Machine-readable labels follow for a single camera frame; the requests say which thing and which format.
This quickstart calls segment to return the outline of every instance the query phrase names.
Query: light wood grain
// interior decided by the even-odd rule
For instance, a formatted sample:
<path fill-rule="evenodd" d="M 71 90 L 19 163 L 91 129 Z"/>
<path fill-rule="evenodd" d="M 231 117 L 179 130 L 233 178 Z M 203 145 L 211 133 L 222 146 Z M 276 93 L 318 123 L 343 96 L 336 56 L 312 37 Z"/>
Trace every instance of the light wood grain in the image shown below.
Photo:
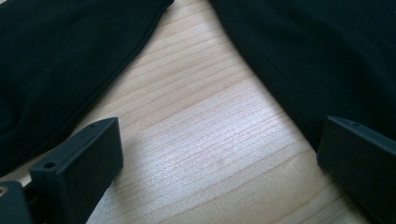
<path fill-rule="evenodd" d="M 108 117 L 125 165 L 89 223 L 367 223 L 207 1 L 170 6 L 76 131 Z"/>

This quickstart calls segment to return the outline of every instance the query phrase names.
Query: black cloth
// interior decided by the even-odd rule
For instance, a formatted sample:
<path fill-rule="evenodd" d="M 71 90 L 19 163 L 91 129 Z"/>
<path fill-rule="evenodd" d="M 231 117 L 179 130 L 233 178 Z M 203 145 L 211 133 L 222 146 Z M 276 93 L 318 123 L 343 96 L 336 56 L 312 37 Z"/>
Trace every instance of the black cloth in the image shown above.
<path fill-rule="evenodd" d="M 210 2 L 314 149 L 328 115 L 396 139 L 395 0 Z"/>
<path fill-rule="evenodd" d="M 173 0 L 0 5 L 0 176 L 60 144 Z"/>

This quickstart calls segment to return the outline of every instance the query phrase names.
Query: screw hole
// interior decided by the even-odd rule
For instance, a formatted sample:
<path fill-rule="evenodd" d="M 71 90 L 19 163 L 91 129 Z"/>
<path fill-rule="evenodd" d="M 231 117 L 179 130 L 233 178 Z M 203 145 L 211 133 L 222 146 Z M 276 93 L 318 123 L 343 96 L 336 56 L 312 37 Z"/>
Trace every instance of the screw hole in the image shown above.
<path fill-rule="evenodd" d="M 8 191 L 7 187 L 0 187 L 0 197 L 4 196 Z"/>
<path fill-rule="evenodd" d="M 48 163 L 46 163 L 46 164 L 44 165 L 44 168 L 50 169 L 50 168 L 53 168 L 53 167 L 55 167 L 55 166 L 56 166 L 56 163 L 53 162 L 53 161 L 50 161 L 50 162 L 48 162 Z"/>

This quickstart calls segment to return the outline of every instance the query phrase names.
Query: wooden table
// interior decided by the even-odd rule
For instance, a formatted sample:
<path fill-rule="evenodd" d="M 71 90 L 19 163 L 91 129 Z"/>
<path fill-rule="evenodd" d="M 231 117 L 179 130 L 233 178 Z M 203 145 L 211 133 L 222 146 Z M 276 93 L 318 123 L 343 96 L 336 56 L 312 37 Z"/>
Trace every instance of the wooden table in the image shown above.
<path fill-rule="evenodd" d="M 125 164 L 89 223 L 368 222 L 206 0 L 167 9 L 76 131 L 109 117 L 120 119 Z M 33 163 L 1 180 L 28 182 Z"/>

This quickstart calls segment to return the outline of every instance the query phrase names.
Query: black garment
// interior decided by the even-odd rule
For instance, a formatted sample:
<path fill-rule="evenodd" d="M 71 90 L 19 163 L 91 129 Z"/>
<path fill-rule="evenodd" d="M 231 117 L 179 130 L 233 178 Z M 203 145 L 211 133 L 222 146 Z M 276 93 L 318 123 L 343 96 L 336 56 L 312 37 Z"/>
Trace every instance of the black garment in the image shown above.
<path fill-rule="evenodd" d="M 60 144 L 173 0 L 0 5 L 0 176 Z"/>
<path fill-rule="evenodd" d="M 210 2 L 314 149 L 328 115 L 396 139 L 395 0 Z"/>

